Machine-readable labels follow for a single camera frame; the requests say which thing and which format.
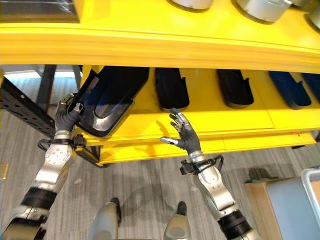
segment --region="yellow shelf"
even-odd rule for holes
[[[299,110],[292,110],[286,105],[267,71],[246,70],[242,73],[244,77],[251,79],[276,129],[303,131],[320,128],[320,104],[303,80],[301,73],[291,72],[291,75],[296,82],[303,82],[311,99],[311,105]]]
[[[166,0],[85,0],[80,23],[0,23],[0,63],[320,73],[320,34],[305,12],[265,25],[231,2],[194,13]]]
[[[233,109],[224,103],[217,72],[213,69],[183,68],[190,104],[184,113],[202,138],[221,136],[229,132],[251,132],[273,128],[274,125],[253,87],[254,104],[245,109]],[[157,142],[162,136],[177,137],[170,125],[169,114],[161,110],[155,89],[155,69],[150,68],[149,79],[135,97],[127,117],[108,137],[97,138],[81,132],[88,145],[105,143]]]
[[[84,79],[89,70],[90,67],[84,67]],[[77,129],[77,133],[84,135],[88,146],[156,143],[162,136],[178,136],[170,125],[168,113],[160,109],[154,71],[154,68],[150,68],[149,79],[135,97],[133,107],[110,136],[94,137]],[[244,77],[250,77],[254,97],[254,103],[244,109],[226,106],[216,70],[181,68],[180,73],[186,77],[190,99],[190,105],[184,113],[201,140],[320,129],[320,104],[310,90],[306,88],[312,100],[311,106],[292,110],[285,104],[266,71],[242,71]]]
[[[261,148],[288,147],[315,144],[310,133],[301,134],[273,134],[253,137],[234,137],[205,139],[201,141],[205,154],[225,153],[233,151],[256,150]],[[187,157],[187,153],[178,147],[162,143],[127,143],[106,144],[101,148],[99,166],[109,163],[127,161]]]

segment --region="black shoe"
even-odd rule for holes
[[[184,201],[179,202],[176,214],[186,216],[187,215],[187,205]]]
[[[120,207],[120,201],[117,197],[113,197],[110,200],[111,203],[114,203],[116,205],[116,217],[118,220],[118,226],[120,225],[121,221],[122,221],[122,216],[121,216],[121,207]]]

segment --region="black tray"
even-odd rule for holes
[[[182,111],[189,105],[186,78],[181,78],[179,68],[157,67],[155,89],[163,111],[171,108]]]
[[[314,73],[301,73],[302,77],[309,85],[312,93],[320,103],[320,74]]]
[[[148,76],[148,67],[105,66],[99,74],[91,71],[71,104],[83,103],[77,126],[96,137],[110,134]]]
[[[244,79],[240,70],[217,69],[217,74],[226,105],[243,109],[254,103],[249,78]]]
[[[298,110],[311,104],[302,81],[296,82],[289,72],[270,71],[269,75],[290,108]]]

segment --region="silver metal container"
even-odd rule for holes
[[[211,7],[214,0],[171,0],[172,2],[189,9],[204,10]]]
[[[274,23],[291,6],[289,0],[236,0],[250,16],[263,22]]]
[[[291,0],[292,4],[298,7],[307,5],[311,0]]]
[[[320,4],[307,15],[308,20],[320,30]]]

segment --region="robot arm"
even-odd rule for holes
[[[201,191],[206,206],[220,225],[225,237],[228,240],[261,240],[225,187],[220,171],[213,166],[217,159],[223,161],[223,157],[220,155],[215,159],[207,159],[201,151],[199,138],[188,119],[175,108],[170,111],[169,116],[174,120],[171,125],[178,131],[180,139],[164,136],[160,140],[187,151],[191,162],[182,161],[180,171],[183,175],[193,174],[195,185]]]
[[[76,159],[76,152],[71,145],[72,130],[82,105],[77,103],[75,108],[67,113],[72,97],[66,97],[58,105],[55,116],[56,133],[54,139],[49,141],[44,164],[21,204],[14,209],[9,224],[3,231],[2,238],[0,237],[2,240],[42,240],[45,236],[46,230],[42,225],[46,223],[49,210]]]

